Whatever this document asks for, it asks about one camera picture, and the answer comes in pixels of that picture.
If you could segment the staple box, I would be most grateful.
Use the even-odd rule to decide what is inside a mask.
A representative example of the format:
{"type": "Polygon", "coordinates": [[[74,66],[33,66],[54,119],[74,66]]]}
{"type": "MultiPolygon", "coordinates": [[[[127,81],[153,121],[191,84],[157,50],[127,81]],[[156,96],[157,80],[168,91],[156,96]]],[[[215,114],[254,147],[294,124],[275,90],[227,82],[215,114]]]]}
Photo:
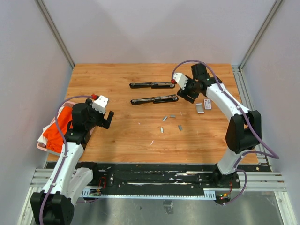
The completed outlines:
{"type": "Polygon", "coordinates": [[[211,100],[204,99],[203,103],[196,103],[195,107],[196,107],[196,111],[198,114],[203,114],[203,113],[205,113],[205,110],[212,109],[211,100]]]}

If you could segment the black stapler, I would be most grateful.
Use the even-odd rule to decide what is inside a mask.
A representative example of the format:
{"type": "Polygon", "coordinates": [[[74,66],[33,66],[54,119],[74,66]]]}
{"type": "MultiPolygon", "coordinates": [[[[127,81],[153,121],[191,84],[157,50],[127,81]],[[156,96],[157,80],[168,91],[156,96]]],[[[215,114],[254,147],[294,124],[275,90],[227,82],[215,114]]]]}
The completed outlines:
{"type": "Polygon", "coordinates": [[[130,83],[129,87],[132,89],[152,88],[152,89],[173,89],[175,84],[171,82],[144,82],[144,83],[130,83]]]}
{"type": "Polygon", "coordinates": [[[132,99],[130,101],[131,105],[141,105],[145,103],[168,103],[168,102],[177,102],[179,100],[177,95],[164,95],[164,96],[156,96],[156,97],[147,97],[140,99],[132,99]]]}

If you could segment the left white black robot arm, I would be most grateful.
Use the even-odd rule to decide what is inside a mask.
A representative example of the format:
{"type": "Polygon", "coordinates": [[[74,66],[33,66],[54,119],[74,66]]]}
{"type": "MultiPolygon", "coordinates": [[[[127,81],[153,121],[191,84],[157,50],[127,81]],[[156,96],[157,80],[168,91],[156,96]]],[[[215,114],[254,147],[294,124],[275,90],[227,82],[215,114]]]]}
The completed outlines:
{"type": "Polygon", "coordinates": [[[97,164],[76,168],[94,127],[108,129],[114,112],[105,117],[109,99],[103,95],[85,96],[84,103],[72,107],[72,119],[62,136],[61,154],[56,166],[40,192],[30,198],[33,217],[38,225],[68,225],[72,222],[75,204],[85,187],[100,181],[97,164]]]}

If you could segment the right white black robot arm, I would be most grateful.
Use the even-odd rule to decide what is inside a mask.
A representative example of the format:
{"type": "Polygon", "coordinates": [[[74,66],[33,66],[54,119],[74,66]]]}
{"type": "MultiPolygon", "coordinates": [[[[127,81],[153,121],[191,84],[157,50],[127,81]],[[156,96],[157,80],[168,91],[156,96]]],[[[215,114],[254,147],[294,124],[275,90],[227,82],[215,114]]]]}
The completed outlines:
{"type": "Polygon", "coordinates": [[[191,66],[192,77],[174,72],[172,82],[179,85],[178,96],[193,103],[199,94],[214,102],[229,121],[225,135],[226,151],[213,171],[213,184],[224,187],[234,179],[244,153],[251,152],[262,137],[261,114],[251,111],[230,94],[217,76],[210,76],[202,63],[191,66]]]}

